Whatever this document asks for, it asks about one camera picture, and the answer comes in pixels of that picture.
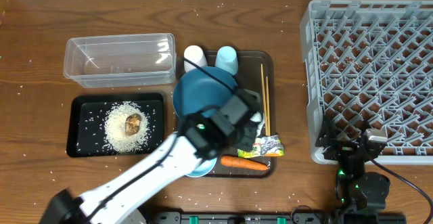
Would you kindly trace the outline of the orange carrot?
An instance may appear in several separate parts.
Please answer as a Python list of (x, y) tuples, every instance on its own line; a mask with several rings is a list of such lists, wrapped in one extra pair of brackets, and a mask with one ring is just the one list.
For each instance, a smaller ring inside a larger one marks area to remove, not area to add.
[(250, 169), (255, 171), (267, 171), (268, 166), (259, 162), (251, 161), (245, 158), (236, 158), (234, 156), (222, 156), (220, 160), (223, 166)]

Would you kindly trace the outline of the foil snack wrapper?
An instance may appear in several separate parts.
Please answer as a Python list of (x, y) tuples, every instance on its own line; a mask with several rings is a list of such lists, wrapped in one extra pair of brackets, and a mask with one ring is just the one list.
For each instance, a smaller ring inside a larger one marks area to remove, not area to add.
[(284, 155), (284, 148), (279, 135), (263, 136), (256, 138), (251, 151), (238, 150), (237, 155), (240, 158), (277, 157)]

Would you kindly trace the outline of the light blue bowl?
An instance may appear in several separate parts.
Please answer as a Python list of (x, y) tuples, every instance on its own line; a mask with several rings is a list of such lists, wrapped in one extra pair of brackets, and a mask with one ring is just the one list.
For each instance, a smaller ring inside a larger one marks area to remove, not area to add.
[(205, 160), (200, 165), (198, 165), (192, 172), (186, 174), (188, 177), (203, 177), (207, 175), (217, 163), (217, 158), (212, 160)]

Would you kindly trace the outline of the dark blue plate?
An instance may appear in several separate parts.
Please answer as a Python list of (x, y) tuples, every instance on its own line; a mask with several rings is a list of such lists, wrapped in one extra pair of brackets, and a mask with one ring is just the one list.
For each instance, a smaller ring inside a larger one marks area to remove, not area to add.
[(173, 92), (173, 107), (179, 118), (206, 106), (224, 106), (232, 93), (197, 68), (185, 73)]

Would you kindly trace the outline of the dried brown mushroom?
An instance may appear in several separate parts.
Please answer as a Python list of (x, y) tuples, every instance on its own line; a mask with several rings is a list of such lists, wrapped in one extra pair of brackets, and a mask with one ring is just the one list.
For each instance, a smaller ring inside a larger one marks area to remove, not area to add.
[(139, 132), (141, 119), (141, 115), (137, 113), (127, 117), (125, 120), (125, 134), (127, 136), (132, 136)]

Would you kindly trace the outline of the pile of white rice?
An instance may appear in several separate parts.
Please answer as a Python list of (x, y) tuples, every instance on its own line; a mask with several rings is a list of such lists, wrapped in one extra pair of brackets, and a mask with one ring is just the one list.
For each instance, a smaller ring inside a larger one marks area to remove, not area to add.
[[(127, 136), (125, 134), (125, 120), (135, 113), (142, 117), (139, 132)], [(135, 102), (114, 102), (106, 113), (103, 126), (104, 140), (119, 154), (135, 153), (142, 150), (150, 137), (148, 115), (142, 112), (141, 106)]]

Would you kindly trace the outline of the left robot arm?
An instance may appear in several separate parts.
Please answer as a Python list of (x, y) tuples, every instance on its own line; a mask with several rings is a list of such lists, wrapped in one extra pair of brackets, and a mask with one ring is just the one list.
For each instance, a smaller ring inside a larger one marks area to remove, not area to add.
[(263, 116), (235, 122), (214, 113), (210, 118), (190, 114), (180, 129), (110, 182), (73, 198), (67, 189), (49, 202), (41, 223), (121, 223), (161, 189), (191, 173), (204, 160), (213, 160), (242, 139), (254, 142)]

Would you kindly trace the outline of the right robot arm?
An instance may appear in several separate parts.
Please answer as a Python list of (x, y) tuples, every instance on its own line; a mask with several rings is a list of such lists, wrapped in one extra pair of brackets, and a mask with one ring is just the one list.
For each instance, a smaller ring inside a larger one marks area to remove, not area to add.
[(323, 118), (315, 146), (324, 149), (326, 160), (338, 163), (335, 193), (342, 207), (325, 215), (322, 223), (379, 222), (378, 213), (386, 207), (390, 180), (377, 172), (367, 172), (365, 163), (378, 157), (387, 140), (385, 132), (366, 122), (354, 141), (339, 140), (331, 120)]

